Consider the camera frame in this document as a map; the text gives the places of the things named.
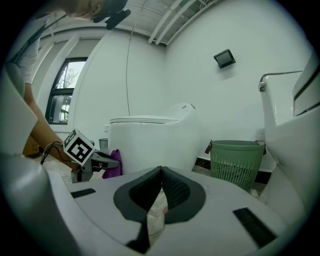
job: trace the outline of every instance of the plastic basket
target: plastic basket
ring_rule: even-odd
[[[211,141],[211,175],[248,191],[255,181],[265,145],[255,141]]]

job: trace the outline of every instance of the toilet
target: toilet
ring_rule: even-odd
[[[191,171],[200,146],[200,121],[192,104],[180,103],[160,115],[110,120],[109,149],[120,150],[123,174],[156,166]]]
[[[315,203],[320,183],[319,74],[313,55],[303,72],[271,73],[261,78],[265,144],[276,167],[259,199],[292,225]]]

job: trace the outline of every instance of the hair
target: hair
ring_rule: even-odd
[[[99,14],[96,12],[97,6],[100,5],[99,10],[101,11],[105,1],[108,0],[76,0],[76,7],[71,16],[77,19],[92,20]]]

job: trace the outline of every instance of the ceiling pipe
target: ceiling pipe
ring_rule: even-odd
[[[158,45],[162,38],[166,35],[168,30],[172,27],[172,25],[176,22],[176,20],[197,0],[189,0],[173,17],[172,20],[170,20],[169,24],[165,27],[165,29],[162,31],[161,35],[157,38],[155,41],[155,44]]]
[[[204,6],[207,6],[207,4],[203,1],[203,0],[198,0],[201,4],[203,4]]]
[[[179,4],[182,2],[183,0],[176,0],[171,6],[170,8],[168,8],[168,10],[166,11],[166,13],[164,14],[164,16],[162,17],[162,19],[159,21],[158,25],[155,27],[153,33],[151,34],[148,43],[151,44],[153,42],[153,40],[155,39],[155,36],[157,35],[158,31],[161,29],[162,25],[166,22],[166,20],[169,18],[170,14],[179,6]]]
[[[205,10],[207,10],[210,6],[216,4],[217,2],[219,2],[219,0],[213,0],[212,2],[208,3],[207,6],[205,6],[204,8],[202,8],[200,11],[198,11],[195,15],[193,15],[186,23],[184,23],[177,32],[175,32],[175,34],[170,38],[170,40],[168,41],[168,43],[166,44],[167,46],[170,45],[170,43],[173,41],[173,39],[176,38],[176,36],[186,27],[188,26],[188,24],[190,22],[192,22],[198,15],[200,15],[201,13],[203,13]]]

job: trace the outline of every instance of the wall trim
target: wall trim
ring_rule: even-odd
[[[66,56],[68,56],[71,50],[76,46],[76,44],[79,42],[79,39],[80,39],[80,36],[78,34],[75,34],[72,38],[70,38],[70,40],[63,46],[63,48],[60,50],[60,52],[56,55],[56,57],[52,61],[48,69],[50,72],[47,72],[43,78],[43,81],[41,83],[41,87],[36,99],[36,103],[39,106],[43,115],[46,114],[50,91],[57,77],[57,73],[59,72],[62,64],[65,62]],[[70,125],[69,122],[68,122],[68,125],[54,125],[54,127],[52,126],[52,128],[55,132],[59,132],[60,130],[70,131],[70,132],[72,131],[72,125]]]
[[[45,57],[48,55],[52,47],[55,45],[55,41],[53,38],[50,38],[41,48],[41,50],[38,53],[38,57],[36,59],[36,62],[34,63],[32,67],[32,81],[35,79],[36,73],[38,72],[38,69],[40,68],[42,62],[44,61]]]
[[[108,32],[108,30],[106,29],[106,24],[103,22],[103,23],[80,23],[80,24],[71,24],[71,25],[61,26],[59,28],[52,29],[52,33],[55,34],[55,33],[60,33],[60,32],[64,32],[64,31],[70,31],[70,30],[76,30],[76,29],[88,29],[88,28],[89,29],[102,29],[102,30]],[[131,32],[132,26],[126,26],[126,25],[119,24],[116,26],[115,29]],[[145,37],[151,36],[150,32],[147,32],[147,31],[139,29],[139,28],[135,28],[134,33],[141,35],[141,36],[145,36]],[[41,38],[43,39],[43,38],[50,36],[50,35],[51,35],[51,31],[47,31],[41,35]]]
[[[107,33],[109,33],[109,31],[103,29],[102,27],[91,27],[90,29],[80,27],[79,29],[62,30],[61,32],[57,32],[56,34],[54,34],[53,37],[51,35],[41,37],[40,45],[43,46],[47,43],[47,41],[50,41],[52,38],[54,39],[55,43],[67,42],[74,34],[79,35],[80,40],[100,40]]]

